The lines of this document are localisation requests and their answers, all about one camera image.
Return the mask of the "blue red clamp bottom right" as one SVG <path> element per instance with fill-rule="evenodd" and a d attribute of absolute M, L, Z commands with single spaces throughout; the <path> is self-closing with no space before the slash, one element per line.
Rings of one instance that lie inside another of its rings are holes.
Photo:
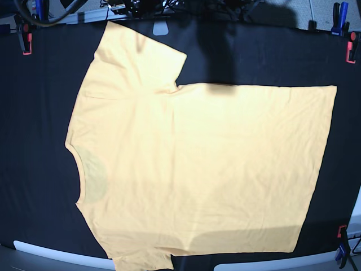
<path fill-rule="evenodd" d="M 347 237 L 347 226 L 342 225 L 339 227 L 337 237 L 340 239 L 339 246 L 337 249 L 335 261 L 340 269 L 343 269 L 350 256 L 350 246 Z"/>

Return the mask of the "right red black clamp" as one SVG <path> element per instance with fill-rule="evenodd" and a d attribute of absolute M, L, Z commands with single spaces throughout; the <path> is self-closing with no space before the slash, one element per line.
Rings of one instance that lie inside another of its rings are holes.
<path fill-rule="evenodd" d="M 350 64 L 355 64 L 355 52 L 358 45 L 358 35 L 356 32 L 350 33 L 350 40 L 347 42 L 346 48 L 346 62 Z"/>

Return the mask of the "left red black clamp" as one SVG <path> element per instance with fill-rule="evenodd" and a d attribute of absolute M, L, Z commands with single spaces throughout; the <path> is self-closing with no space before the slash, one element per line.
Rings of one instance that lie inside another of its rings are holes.
<path fill-rule="evenodd" d="M 16 23 L 16 33 L 19 38 L 20 48 L 23 55 L 32 54 L 32 33 L 30 31 L 29 23 L 20 15 L 14 16 Z"/>

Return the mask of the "black table cloth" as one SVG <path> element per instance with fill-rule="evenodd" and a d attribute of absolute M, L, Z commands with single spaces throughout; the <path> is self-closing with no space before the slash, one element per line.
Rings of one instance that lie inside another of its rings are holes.
<path fill-rule="evenodd" d="M 360 188 L 360 62 L 347 39 L 290 28 L 215 21 L 167 22 L 157 40 L 184 52 L 180 85 L 337 86 L 316 189 L 291 257 L 334 251 Z M 69 120 L 105 23 L 60 25 L 33 35 L 23 55 L 1 37 L 1 244 L 22 241 L 105 258 L 76 201 L 80 182 L 65 148 Z"/>

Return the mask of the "yellow t-shirt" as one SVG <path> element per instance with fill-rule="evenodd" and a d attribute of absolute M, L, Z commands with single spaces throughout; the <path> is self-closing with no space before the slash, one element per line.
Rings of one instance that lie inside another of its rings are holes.
<path fill-rule="evenodd" d="M 108 22 L 77 95 L 77 208 L 116 270 L 293 252 L 309 209 L 337 88 L 177 85 L 186 57 Z"/>

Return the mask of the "red black clamp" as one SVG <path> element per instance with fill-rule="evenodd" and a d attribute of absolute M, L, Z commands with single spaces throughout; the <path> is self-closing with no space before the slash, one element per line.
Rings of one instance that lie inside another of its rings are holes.
<path fill-rule="evenodd" d="M 358 35 L 356 32 L 350 33 L 350 40 L 347 42 L 346 48 L 346 62 L 350 64 L 355 64 L 355 52 L 358 45 Z"/>
<path fill-rule="evenodd" d="M 19 38 L 20 48 L 23 55 L 32 54 L 32 33 L 30 31 L 29 23 L 20 15 L 14 16 L 16 23 L 16 33 Z"/>

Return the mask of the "blue clamp top right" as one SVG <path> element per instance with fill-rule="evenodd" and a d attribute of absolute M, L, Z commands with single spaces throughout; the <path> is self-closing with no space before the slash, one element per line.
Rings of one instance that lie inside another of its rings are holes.
<path fill-rule="evenodd" d="M 338 3 L 333 5 L 333 26 L 331 34 L 336 36 L 343 36 L 346 32 L 346 16 L 349 4 L 347 2 Z"/>

